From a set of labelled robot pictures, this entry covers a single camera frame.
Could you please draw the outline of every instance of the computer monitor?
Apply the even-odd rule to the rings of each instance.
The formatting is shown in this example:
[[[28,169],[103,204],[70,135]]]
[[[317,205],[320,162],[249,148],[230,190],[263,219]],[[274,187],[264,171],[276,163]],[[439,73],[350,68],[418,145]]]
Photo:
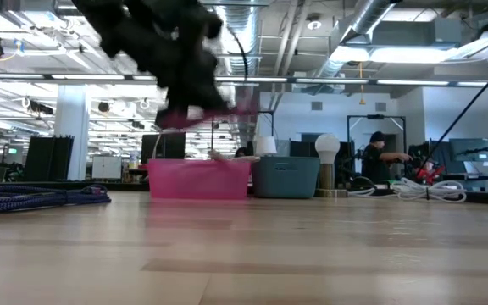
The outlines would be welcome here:
[[[450,139],[451,159],[453,161],[488,161],[487,139]]]

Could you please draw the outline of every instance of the white cable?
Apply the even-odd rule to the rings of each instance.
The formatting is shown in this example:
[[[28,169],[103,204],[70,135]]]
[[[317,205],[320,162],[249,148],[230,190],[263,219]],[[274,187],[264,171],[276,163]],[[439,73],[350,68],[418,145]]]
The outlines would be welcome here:
[[[376,190],[371,188],[363,191],[351,191],[349,195],[364,198],[398,197],[401,200],[412,201],[427,198],[428,194],[429,199],[440,200],[443,202],[466,201],[466,191],[464,190],[463,185],[456,181],[442,181],[433,186],[424,186],[415,183],[410,179],[402,178],[402,180],[391,184],[391,187],[395,194],[372,196]]]

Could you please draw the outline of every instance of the white column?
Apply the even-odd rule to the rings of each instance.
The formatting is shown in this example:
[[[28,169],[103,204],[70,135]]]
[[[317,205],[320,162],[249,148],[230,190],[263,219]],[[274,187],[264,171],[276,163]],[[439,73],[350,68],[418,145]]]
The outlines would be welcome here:
[[[88,129],[90,124],[91,100],[86,86],[59,86],[56,107],[55,136],[73,136],[73,150],[69,163],[69,180],[86,178],[88,156]]]

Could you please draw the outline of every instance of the blue coiled cable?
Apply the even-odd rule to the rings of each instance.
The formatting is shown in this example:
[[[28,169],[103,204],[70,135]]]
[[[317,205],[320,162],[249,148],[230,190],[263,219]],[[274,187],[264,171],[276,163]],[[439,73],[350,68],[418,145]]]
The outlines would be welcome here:
[[[81,190],[66,191],[30,186],[0,186],[0,213],[33,208],[60,207],[109,203],[104,186],[88,186]]]

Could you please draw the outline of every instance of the black shirt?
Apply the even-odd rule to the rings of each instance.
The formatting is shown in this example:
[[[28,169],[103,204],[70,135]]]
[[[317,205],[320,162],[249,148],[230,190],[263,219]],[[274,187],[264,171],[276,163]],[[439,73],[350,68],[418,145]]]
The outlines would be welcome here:
[[[363,152],[363,176],[374,183],[381,183],[391,178],[387,163],[380,160],[381,149],[369,144]]]

